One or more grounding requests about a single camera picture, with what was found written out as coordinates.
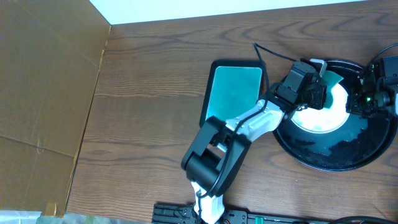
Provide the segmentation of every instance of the wood grain surface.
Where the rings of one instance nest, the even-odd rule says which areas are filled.
[[[113,26],[67,211],[150,222],[154,203],[193,202],[180,161],[199,130],[210,65],[256,59],[253,41],[293,58],[364,64],[398,42],[398,1]],[[271,82],[289,71],[291,62],[263,57]],[[398,221],[398,141],[370,165],[324,172],[290,157],[268,133],[224,198],[252,212]]]

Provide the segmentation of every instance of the black wire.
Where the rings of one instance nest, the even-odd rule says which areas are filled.
[[[261,48],[262,50],[265,50],[266,52],[269,52],[269,53],[271,53],[271,54],[273,54],[273,55],[275,55],[275,56],[278,56],[278,57],[281,57],[281,58],[284,58],[284,59],[287,59],[287,60],[291,60],[292,62],[295,62],[295,61],[296,61],[296,60],[294,60],[294,59],[292,59],[292,58],[290,58],[290,57],[286,57],[286,56],[280,55],[280,54],[278,54],[278,53],[276,53],[276,52],[273,52],[273,51],[271,51],[271,50],[269,50],[269,49],[266,49],[265,47],[263,47],[263,46],[261,46],[261,45],[258,45],[258,44],[256,44],[256,43],[253,43],[253,44],[256,45],[257,47]]]
[[[266,68],[266,65],[265,65],[264,61],[262,60],[261,54],[260,54],[260,52],[259,52],[259,49],[257,48],[257,47],[260,47],[260,46],[257,45],[257,44],[254,43],[254,42],[253,42],[253,46],[254,46],[254,50],[256,50],[257,56],[258,56],[258,58],[259,58],[259,60],[260,60],[260,62],[261,62],[262,74],[263,74],[264,78],[266,79],[266,87],[267,87],[267,90],[266,90],[266,95],[265,95],[265,99],[264,99],[264,105],[262,106],[262,108],[261,108],[259,111],[257,111],[257,112],[255,112],[255,113],[249,115],[248,117],[242,119],[242,120],[236,125],[235,130],[233,131],[233,133],[232,133],[232,135],[231,135],[231,139],[233,139],[233,137],[234,137],[235,134],[238,132],[238,129],[242,126],[243,123],[245,123],[247,120],[249,120],[250,118],[254,117],[255,115],[257,115],[257,114],[263,112],[263,111],[265,110],[265,108],[267,107],[267,104],[268,104],[268,99],[269,99],[269,97],[268,97],[269,79],[268,79],[267,68]],[[227,150],[226,150],[226,153],[225,153],[225,157],[224,157],[225,159],[224,159],[224,161],[223,161],[223,164],[221,165],[220,173],[218,174],[217,179],[214,181],[214,183],[213,183],[213,185],[211,186],[210,190],[208,190],[208,191],[207,191],[205,194],[203,194],[203,195],[201,195],[201,192],[200,192],[200,191],[197,192],[197,197],[198,197],[198,208],[199,208],[199,210],[198,210],[198,217],[199,217],[200,220],[201,220],[201,199],[204,198],[204,197],[206,197],[206,196],[208,196],[209,194],[212,193],[212,191],[214,190],[214,188],[217,186],[218,182],[220,181],[221,177],[223,176],[224,171],[225,171],[225,167],[226,167],[226,163],[227,163],[227,158],[229,157],[229,154],[231,153],[231,150],[229,150],[229,149],[231,149],[232,143],[233,143],[233,141],[231,140],[231,141],[229,142],[229,144],[228,144],[228,147],[227,147]]]
[[[364,68],[364,70],[362,71],[362,74],[361,74],[360,77],[361,77],[361,78],[363,77],[363,75],[365,74],[365,72],[369,69],[369,67],[370,67],[371,64],[374,62],[374,60],[375,60],[378,56],[380,56],[380,54],[383,54],[383,52],[385,52],[386,50],[391,49],[391,48],[393,48],[393,47],[397,47],[397,46],[398,46],[398,43],[392,44],[392,45],[386,47],[385,49],[382,49],[379,53],[377,53],[377,55],[374,56],[374,57],[372,58],[372,60],[370,60],[369,63],[365,66],[365,68]]]
[[[385,220],[385,219],[376,218],[376,217],[367,217],[367,216],[353,216],[353,217],[339,218],[335,221],[330,222],[330,224],[338,224],[338,223],[361,221],[361,220],[367,221],[367,222],[376,222],[376,223],[380,223],[380,224],[397,224],[396,222],[393,222],[390,220]]]

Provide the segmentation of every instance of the white wall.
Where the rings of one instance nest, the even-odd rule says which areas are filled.
[[[360,0],[90,0],[111,25]]]

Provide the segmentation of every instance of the black curved object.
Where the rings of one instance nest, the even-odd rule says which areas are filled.
[[[362,66],[343,60],[326,62],[327,70],[344,78],[340,85],[345,90],[361,85],[358,74]],[[281,123],[273,133],[284,150],[298,161],[316,169],[345,171],[377,159],[391,145],[397,128],[398,119],[384,113],[372,118],[350,114],[345,124],[330,133],[306,132],[291,120]]]

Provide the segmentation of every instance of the brown cardboard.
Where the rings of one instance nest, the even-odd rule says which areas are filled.
[[[65,213],[109,27],[88,1],[0,1],[0,209]]]

